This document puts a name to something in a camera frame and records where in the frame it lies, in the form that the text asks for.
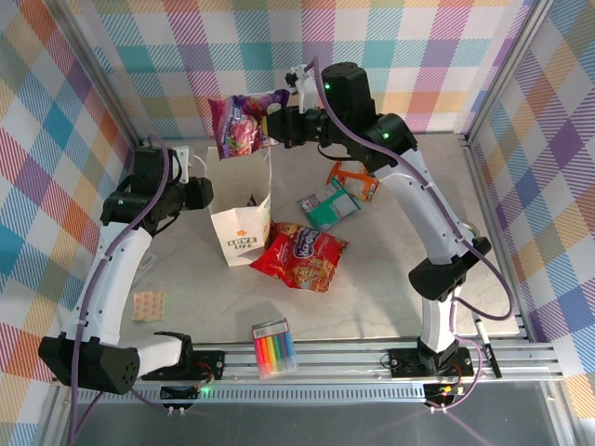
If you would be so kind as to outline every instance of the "red snack bag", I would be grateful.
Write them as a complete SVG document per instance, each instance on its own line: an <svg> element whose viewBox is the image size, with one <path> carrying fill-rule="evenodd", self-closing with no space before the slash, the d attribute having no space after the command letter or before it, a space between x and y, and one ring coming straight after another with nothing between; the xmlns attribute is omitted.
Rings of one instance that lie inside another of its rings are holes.
<svg viewBox="0 0 595 446"><path fill-rule="evenodd" d="M293 223L273 224L271 236L272 245L250 267L281 279L290 288L328 291L348 242Z"/></svg>

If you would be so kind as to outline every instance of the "white paper bag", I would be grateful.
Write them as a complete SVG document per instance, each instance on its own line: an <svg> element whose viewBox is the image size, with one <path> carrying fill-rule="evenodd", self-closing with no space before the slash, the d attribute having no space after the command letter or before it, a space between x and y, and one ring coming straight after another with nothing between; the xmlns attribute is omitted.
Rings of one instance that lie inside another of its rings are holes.
<svg viewBox="0 0 595 446"><path fill-rule="evenodd" d="M264 253L271 228L271 150L220 160L210 147L205 176L213 183L208 209L228 265L252 263ZM247 206L251 196L258 206Z"/></svg>

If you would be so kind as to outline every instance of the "plaid backdrop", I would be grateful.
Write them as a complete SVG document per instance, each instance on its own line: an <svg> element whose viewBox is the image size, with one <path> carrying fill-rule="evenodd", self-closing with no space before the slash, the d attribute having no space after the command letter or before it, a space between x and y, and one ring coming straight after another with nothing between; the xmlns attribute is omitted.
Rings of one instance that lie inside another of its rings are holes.
<svg viewBox="0 0 595 446"><path fill-rule="evenodd" d="M595 438L595 2L558 0L478 155L539 339Z"/></svg>
<svg viewBox="0 0 595 446"><path fill-rule="evenodd" d="M208 98L285 87L287 69L314 55L323 67L350 60L366 68L377 108L414 131L450 131L456 121L460 129L533 1L69 4L139 134L200 138L212 135Z"/></svg>
<svg viewBox="0 0 595 446"><path fill-rule="evenodd" d="M37 347L82 290L129 154L41 0L0 2L0 445L35 435Z"/></svg>

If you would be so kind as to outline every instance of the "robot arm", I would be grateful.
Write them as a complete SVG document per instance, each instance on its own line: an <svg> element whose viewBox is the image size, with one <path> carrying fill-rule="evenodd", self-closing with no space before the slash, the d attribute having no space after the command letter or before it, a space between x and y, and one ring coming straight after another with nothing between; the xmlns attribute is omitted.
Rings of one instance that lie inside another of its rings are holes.
<svg viewBox="0 0 595 446"><path fill-rule="evenodd" d="M461 243L444 217L444 210L431 199L429 188L442 199L417 142L405 122L397 115L377 114L365 71L354 63L331 65L323 71L326 96L335 114L360 138L399 154L402 160L422 173L411 176L403 165L384 153L372 151L348 138L330 119L327 111L313 108L312 80L305 67L293 70L289 84L300 94L300 106L273 113L268 119L269 135L289 147L316 141L322 147L342 144L353 160L362 162L398 200L418 231L428 257L409 273L409 280L423 297L423 327L418 339L418 357L427 375L436 375L454 357L458 343L449 328L451 299L465 281L467 271L478 261ZM45 337L39 356L65 385L71 383L73 345L77 326L85 324L80 349L79 386L124 394L137 376L171 365L184 366L192 354L189 336L156 333L134 346L119 346L120 321L136 268L159 233L159 223L176 218L184 209L202 209L213 198L205 178L188 178L185 163L188 153L169 151L172 171L169 182L156 206L139 226L130 231L113 251L107 267L99 275L84 321L78 321L79 309L88 281L102 258L105 248L147 206L163 176L163 155L153 148L139 148L135 153L134 175L125 179L103 206L100 245L77 307L57 338ZM445 213L459 226L465 241L482 254L490 249L485 238L474 238L447 205Z"/></svg>
<svg viewBox="0 0 595 446"><path fill-rule="evenodd" d="M213 191L206 178L188 178L188 149L168 151L169 180L159 201L138 227L119 242L106 262L89 299L79 361L79 385L100 391L125 394L138 376L163 367L184 366L192 352L189 336L158 332L133 345L119 345L120 322L136 269L159 233L159 223L176 218L182 210L203 209ZM69 320L57 337L44 337L39 356L61 383L71 383L73 345L82 301L107 248L155 195L163 176L162 151L139 148L135 152L134 175L126 178L103 205L98 251L85 286Z"/></svg>
<svg viewBox="0 0 595 446"><path fill-rule="evenodd" d="M358 137L400 155L421 174L423 183L395 159L345 135L326 110L304 110L303 104L311 104L312 91L316 92L306 69L292 70L286 76L299 93L300 107L289 107L269 116L269 135L282 141L286 148L307 141L318 142L321 147L341 144L352 160L363 163L393 193L416 228L428 256L409 273L409 281L423 297L420 360L430 374L435 374L458 348L449 325L451 299L465 281L467 271L479 260L457 238L444 214L456 222L462 238L482 254L489 252L491 245L486 238L474 238L446 204L403 119L392 113L376 113L362 68L355 63L338 63L324 69L322 77L326 98L341 123ZM433 188L444 210L430 196L429 188Z"/></svg>

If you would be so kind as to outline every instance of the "small box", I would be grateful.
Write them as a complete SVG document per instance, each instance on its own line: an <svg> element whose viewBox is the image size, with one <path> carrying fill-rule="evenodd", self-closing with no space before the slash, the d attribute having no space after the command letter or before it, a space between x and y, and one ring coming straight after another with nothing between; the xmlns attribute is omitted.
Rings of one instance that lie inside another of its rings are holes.
<svg viewBox="0 0 595 446"><path fill-rule="evenodd" d="M334 177L329 184L297 203L306 213L310 224L322 232L330 230L350 213L360 209L360 205Z"/></svg>
<svg viewBox="0 0 595 446"><path fill-rule="evenodd" d="M253 325L252 337L260 379L288 374L298 368L286 318Z"/></svg>

